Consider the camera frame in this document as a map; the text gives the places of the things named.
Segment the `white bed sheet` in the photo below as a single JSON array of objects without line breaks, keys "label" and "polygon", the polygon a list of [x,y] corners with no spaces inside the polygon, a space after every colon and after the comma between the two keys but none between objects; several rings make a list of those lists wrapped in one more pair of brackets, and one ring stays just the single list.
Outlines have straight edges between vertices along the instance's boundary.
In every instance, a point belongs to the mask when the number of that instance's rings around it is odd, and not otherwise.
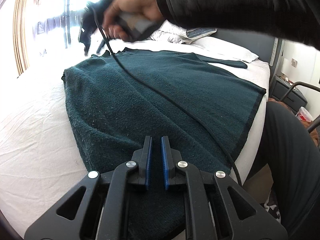
[{"label": "white bed sheet", "polygon": [[[131,49],[194,52],[218,59],[232,59],[193,45],[159,41],[112,41],[114,52]],[[64,63],[29,68],[6,92],[0,116],[0,209],[21,235],[50,206],[87,173],[76,146],[65,108],[61,76],[67,67],[85,59],[81,47],[65,50]],[[248,69],[224,68],[268,90],[268,63],[255,60]],[[252,166],[262,135],[268,93],[263,97],[236,166],[244,181]]]}]

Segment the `nightstand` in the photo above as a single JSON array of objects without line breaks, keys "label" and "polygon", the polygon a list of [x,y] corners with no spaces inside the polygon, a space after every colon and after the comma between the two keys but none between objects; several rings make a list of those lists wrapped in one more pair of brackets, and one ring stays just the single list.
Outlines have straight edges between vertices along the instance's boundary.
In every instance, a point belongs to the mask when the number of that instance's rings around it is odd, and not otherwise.
[{"label": "nightstand", "polygon": [[[275,76],[275,79],[269,89],[269,97],[279,101],[289,88],[290,84],[283,80],[281,76]],[[284,103],[290,107],[294,114],[296,114],[301,106],[306,107],[308,101],[300,90],[295,88],[284,99]]]}]

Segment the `curtain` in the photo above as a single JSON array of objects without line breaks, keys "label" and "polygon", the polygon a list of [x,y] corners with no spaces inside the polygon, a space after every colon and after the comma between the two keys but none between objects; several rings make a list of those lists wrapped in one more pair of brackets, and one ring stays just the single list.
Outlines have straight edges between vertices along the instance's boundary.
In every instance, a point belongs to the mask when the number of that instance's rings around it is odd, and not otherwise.
[{"label": "curtain", "polygon": [[19,75],[29,67],[25,35],[26,4],[27,0],[16,0],[13,14],[13,49]]}]

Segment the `person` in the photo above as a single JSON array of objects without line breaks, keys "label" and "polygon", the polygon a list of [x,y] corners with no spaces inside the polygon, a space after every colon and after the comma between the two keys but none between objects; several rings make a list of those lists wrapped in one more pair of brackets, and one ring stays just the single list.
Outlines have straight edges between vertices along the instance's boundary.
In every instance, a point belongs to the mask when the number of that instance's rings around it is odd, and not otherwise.
[{"label": "person", "polygon": [[[111,38],[127,40],[114,24],[120,11],[183,28],[217,27],[270,34],[320,50],[320,0],[115,0],[104,13]],[[250,174],[268,163],[290,240],[320,236],[320,153],[287,109],[268,102],[260,146]]]}]

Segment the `gray headboard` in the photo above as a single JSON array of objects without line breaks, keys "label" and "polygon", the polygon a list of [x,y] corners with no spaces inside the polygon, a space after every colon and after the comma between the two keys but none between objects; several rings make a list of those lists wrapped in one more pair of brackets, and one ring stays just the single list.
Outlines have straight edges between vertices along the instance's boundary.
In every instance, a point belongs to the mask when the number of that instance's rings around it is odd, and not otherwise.
[{"label": "gray headboard", "polygon": [[260,60],[269,63],[269,83],[273,81],[280,63],[279,58],[283,51],[284,41],[282,39],[260,33],[224,29],[218,29],[218,31],[211,36],[247,48],[257,54]]}]

